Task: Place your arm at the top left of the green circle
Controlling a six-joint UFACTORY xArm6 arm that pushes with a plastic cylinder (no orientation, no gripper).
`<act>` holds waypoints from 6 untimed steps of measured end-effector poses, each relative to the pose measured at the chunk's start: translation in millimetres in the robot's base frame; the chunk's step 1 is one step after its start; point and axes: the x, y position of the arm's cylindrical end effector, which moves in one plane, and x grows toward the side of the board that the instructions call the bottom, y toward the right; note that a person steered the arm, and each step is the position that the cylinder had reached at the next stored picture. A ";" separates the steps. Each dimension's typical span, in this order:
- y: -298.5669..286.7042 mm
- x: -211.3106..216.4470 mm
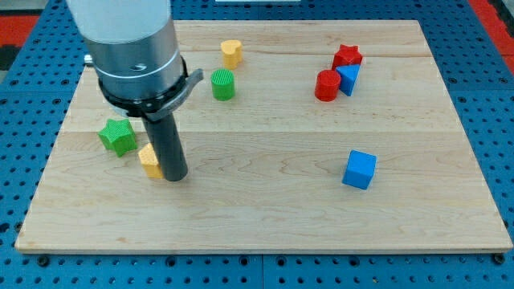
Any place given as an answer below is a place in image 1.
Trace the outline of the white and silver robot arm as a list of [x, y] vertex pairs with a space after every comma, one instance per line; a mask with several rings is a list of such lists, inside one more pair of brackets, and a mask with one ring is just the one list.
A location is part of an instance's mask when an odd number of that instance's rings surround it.
[[203, 72], [188, 72], [169, 0], [67, 0], [104, 98], [123, 116], [157, 121], [181, 106]]

